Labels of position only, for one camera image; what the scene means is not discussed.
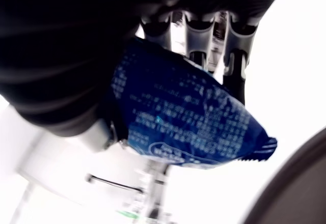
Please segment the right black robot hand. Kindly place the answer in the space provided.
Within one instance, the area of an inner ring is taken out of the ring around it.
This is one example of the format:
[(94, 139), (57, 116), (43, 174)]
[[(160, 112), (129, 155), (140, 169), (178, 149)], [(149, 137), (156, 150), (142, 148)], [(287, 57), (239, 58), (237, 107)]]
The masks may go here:
[(244, 70), (275, 0), (1, 0), (1, 95), (94, 152), (234, 159), (276, 140), (245, 109)]

